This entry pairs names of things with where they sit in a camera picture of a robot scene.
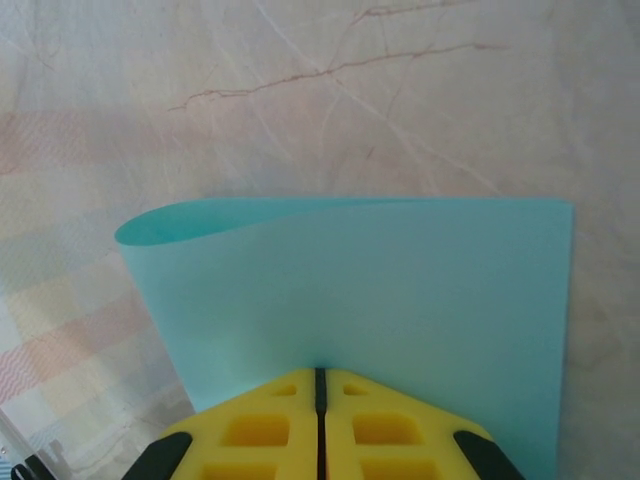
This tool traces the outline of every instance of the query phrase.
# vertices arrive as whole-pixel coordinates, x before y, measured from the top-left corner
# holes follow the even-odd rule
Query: marble surface
[[[73,164],[61,204],[130,214],[204,195],[565,198],[577,221],[559,478],[638,478],[633,4],[0,0],[0,106],[19,120],[1,148],[26,136],[47,153],[0,170]],[[155,433],[144,425],[129,423],[135,448],[95,453],[77,478],[114,478]]]

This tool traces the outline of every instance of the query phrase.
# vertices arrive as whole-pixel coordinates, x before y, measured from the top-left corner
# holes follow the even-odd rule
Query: black slot
[[[316,415],[318,416],[318,480],[327,478],[327,439],[325,416],[327,414],[327,372],[316,368]]]

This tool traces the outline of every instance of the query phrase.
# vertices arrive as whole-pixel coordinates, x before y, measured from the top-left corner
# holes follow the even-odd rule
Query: table surface
[[[556,196],[577,209],[560,477],[637,477],[631,3],[0,0],[0,408],[79,479],[191,412],[112,238],[147,209]]]

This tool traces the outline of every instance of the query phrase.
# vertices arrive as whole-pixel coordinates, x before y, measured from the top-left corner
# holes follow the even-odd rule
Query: paper
[[[122,253],[196,410],[340,367],[486,427],[554,478],[572,208],[547,199],[207,199]]]

